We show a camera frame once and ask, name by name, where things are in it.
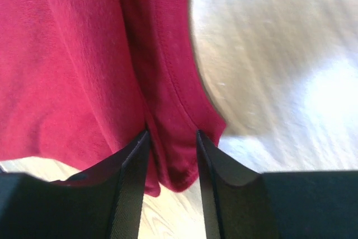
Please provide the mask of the red t-shirt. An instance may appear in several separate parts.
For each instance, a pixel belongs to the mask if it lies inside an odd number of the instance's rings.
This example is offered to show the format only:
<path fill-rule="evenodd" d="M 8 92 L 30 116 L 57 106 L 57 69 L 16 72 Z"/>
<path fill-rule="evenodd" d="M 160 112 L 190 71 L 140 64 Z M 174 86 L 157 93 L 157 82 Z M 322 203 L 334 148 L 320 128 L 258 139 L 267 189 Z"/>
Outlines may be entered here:
<path fill-rule="evenodd" d="M 189 32 L 189 0 L 1 0 L 1 160 L 80 170 L 148 129 L 145 193 L 198 177 L 196 132 L 218 143 Z"/>

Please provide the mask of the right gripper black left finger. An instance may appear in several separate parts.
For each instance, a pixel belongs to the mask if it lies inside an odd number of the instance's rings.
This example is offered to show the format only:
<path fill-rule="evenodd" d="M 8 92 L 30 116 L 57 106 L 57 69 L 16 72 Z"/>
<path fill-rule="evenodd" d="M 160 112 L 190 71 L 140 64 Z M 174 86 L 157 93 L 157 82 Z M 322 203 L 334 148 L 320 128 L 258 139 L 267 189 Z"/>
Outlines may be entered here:
<path fill-rule="evenodd" d="M 141 132 L 61 181 L 1 173 L 2 238 L 137 238 L 150 150 Z"/>

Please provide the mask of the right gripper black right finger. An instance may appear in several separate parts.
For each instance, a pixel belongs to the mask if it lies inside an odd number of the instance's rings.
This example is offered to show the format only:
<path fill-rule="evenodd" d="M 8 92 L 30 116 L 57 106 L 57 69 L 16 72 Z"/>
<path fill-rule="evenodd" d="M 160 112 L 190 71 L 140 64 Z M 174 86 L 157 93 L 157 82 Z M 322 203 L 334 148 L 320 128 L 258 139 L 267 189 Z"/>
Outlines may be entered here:
<path fill-rule="evenodd" d="M 357 172 L 258 173 L 196 134 L 207 238 L 356 238 Z"/>

